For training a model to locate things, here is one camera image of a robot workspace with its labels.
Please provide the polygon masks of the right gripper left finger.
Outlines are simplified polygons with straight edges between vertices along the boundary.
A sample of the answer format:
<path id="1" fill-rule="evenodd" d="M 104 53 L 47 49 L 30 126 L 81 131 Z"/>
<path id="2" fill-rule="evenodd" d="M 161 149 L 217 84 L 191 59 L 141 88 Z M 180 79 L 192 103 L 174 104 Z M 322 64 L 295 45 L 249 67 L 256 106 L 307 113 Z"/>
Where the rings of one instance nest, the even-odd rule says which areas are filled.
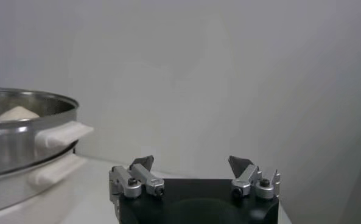
<path id="1" fill-rule="evenodd" d="M 128 168 L 114 166 L 109 171 L 110 198 L 123 195 L 126 198 L 138 198 L 145 187 L 147 194 L 156 198 L 164 195 L 164 180 L 152 174 L 153 155 L 136 158 Z"/>

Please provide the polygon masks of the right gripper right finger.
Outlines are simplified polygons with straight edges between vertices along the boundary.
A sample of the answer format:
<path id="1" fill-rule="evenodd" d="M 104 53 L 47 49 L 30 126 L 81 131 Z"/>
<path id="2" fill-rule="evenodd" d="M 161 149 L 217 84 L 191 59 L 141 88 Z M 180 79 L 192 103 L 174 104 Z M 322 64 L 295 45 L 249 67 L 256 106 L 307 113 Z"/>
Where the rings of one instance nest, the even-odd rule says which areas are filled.
<path id="1" fill-rule="evenodd" d="M 228 162 L 234 174 L 231 180 L 231 194 L 244 198 L 254 191 L 257 198 L 271 200 L 280 195 L 281 174 L 277 169 L 262 171 L 249 159 L 229 156 Z"/>

